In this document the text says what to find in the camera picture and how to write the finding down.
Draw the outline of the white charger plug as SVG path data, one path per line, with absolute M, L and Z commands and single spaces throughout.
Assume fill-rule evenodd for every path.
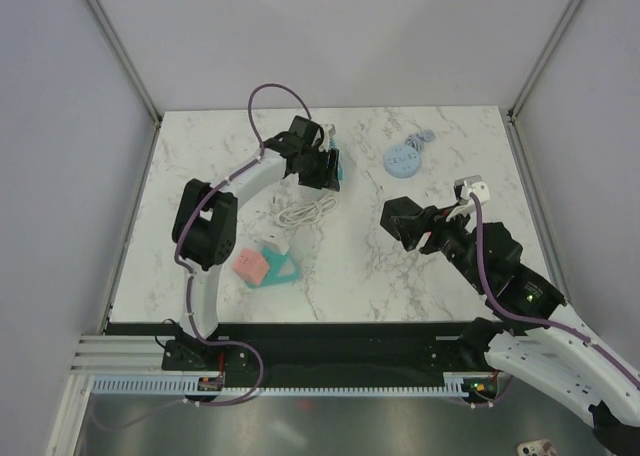
M 263 246 L 274 253 L 286 255 L 290 249 L 286 237 L 281 233 L 272 233 L 262 238 Z

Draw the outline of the teal triangular power strip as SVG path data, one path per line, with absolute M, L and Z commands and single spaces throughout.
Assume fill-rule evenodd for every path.
M 293 283 L 299 280 L 299 266 L 289 252 L 280 254 L 267 246 L 263 246 L 260 253 L 269 264 L 269 270 L 259 284 L 247 283 L 248 287 L 252 289 L 263 288 Z

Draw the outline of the pink cube socket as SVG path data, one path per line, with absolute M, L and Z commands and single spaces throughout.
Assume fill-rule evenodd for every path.
M 243 248 L 232 264 L 232 270 L 245 283 L 259 286 L 268 274 L 270 265 L 258 251 Z

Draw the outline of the blue rectangular power strip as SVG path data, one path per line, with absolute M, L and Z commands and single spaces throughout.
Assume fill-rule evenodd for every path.
M 341 182 L 344 180 L 343 153 L 339 149 L 337 149 L 337 151 L 338 151 L 337 178 L 338 178 L 338 181 Z

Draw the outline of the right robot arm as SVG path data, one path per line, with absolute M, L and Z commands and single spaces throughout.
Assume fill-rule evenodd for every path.
M 492 333 L 474 320 L 457 347 L 465 367 L 509 373 L 579 416 L 610 453 L 638 454 L 638 369 L 522 263 L 522 245 L 503 223 L 485 222 L 477 195 L 445 208 L 391 199 L 380 224 L 406 251 L 442 254 L 504 323 Z

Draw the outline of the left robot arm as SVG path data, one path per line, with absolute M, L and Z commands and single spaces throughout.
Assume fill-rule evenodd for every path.
M 235 247 L 239 210 L 291 175 L 303 187 L 338 192 L 339 150 L 331 145 L 334 134 L 332 125 L 296 116 L 288 130 L 261 142 L 254 155 L 218 183 L 192 179 L 185 185 L 172 240 L 174 261 L 186 272 L 180 325 L 193 337 L 184 355 L 196 368 L 211 368 L 219 358 L 218 343 L 208 337 L 219 325 L 220 273 Z

